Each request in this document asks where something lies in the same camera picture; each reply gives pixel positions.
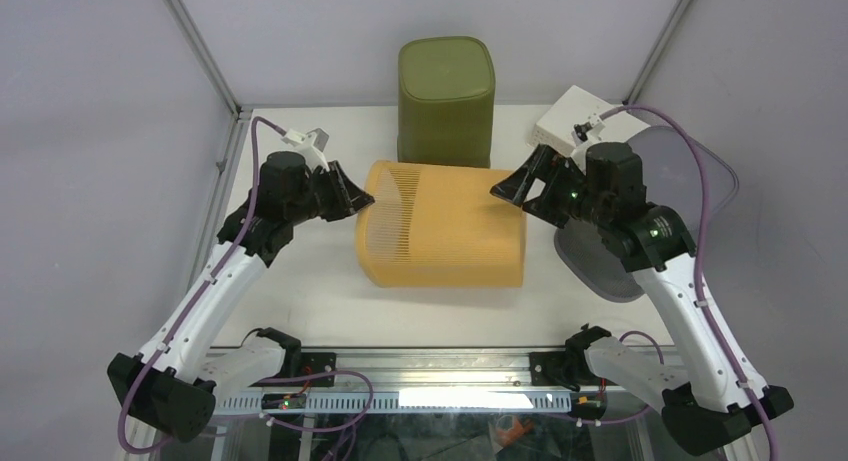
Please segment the white perforated plastic basket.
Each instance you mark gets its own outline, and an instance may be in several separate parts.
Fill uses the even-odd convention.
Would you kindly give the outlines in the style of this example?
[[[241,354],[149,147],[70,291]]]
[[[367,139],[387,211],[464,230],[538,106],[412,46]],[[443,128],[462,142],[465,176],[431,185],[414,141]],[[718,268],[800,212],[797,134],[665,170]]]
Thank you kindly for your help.
[[[532,127],[527,145],[550,145],[564,155],[569,155],[581,141],[574,133],[573,126],[583,124],[593,117],[620,106],[620,103],[608,102],[572,85],[565,93],[536,121]],[[590,132],[591,141],[628,141],[650,125],[637,117],[618,113],[602,122],[599,129]]]

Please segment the yellow slatted waste bin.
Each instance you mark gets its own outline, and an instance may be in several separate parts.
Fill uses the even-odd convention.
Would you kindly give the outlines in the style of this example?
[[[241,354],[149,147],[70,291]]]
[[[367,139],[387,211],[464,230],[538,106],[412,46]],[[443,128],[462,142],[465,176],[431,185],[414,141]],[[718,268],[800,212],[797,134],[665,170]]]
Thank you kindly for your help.
[[[355,249],[377,286],[517,288],[524,281],[527,218],[491,195],[509,171],[375,162],[372,205],[358,214]]]

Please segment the grey slatted waste bin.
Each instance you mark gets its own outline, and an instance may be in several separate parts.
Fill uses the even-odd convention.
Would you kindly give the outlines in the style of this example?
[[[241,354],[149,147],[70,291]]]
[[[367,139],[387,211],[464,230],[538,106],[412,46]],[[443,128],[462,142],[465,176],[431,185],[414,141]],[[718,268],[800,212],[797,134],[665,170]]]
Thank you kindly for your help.
[[[693,237],[698,235],[701,188],[698,168],[688,145],[668,126],[652,126],[627,144],[643,161],[647,199],[681,215]],[[709,210],[715,216],[739,189],[736,172],[699,142],[694,143],[709,182]],[[570,221],[555,232],[554,248],[563,263],[593,293],[613,303],[629,303],[644,294],[633,276],[602,245],[596,229]]]

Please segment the green slatted waste bin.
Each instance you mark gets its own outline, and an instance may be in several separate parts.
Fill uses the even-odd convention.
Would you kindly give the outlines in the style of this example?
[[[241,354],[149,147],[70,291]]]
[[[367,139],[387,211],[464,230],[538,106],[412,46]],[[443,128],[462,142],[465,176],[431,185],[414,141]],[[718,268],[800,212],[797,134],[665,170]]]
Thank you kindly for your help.
[[[496,75],[481,40],[410,41],[398,53],[397,80],[400,162],[491,166]]]

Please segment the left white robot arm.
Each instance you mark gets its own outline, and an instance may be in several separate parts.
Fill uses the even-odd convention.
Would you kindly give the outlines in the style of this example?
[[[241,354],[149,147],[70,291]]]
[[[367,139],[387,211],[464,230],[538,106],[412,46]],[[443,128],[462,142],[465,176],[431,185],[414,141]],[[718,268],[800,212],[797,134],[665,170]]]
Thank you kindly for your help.
[[[262,328],[245,345],[209,361],[206,353],[248,288],[294,239],[297,226],[354,216],[374,198],[336,161],[310,164],[292,151],[256,162],[245,202],[224,221],[206,268],[176,311],[135,355],[119,353],[107,368],[121,404],[119,421],[134,418],[166,440],[198,437],[218,402],[265,379],[294,384],[301,343]]]

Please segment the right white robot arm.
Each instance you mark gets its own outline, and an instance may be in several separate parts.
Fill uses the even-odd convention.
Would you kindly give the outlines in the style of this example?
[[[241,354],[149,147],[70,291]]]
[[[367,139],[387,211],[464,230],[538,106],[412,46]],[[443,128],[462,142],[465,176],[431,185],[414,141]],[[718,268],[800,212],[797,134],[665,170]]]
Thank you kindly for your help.
[[[672,439],[692,456],[771,431],[794,406],[768,383],[733,337],[710,295],[698,247],[681,216],[649,201],[641,158],[625,143],[591,146],[583,163],[540,145],[491,194],[563,228],[593,226],[604,248],[650,299],[681,359],[674,368],[625,346],[608,330],[584,326],[561,361],[543,365],[570,390],[607,380],[657,411]]]

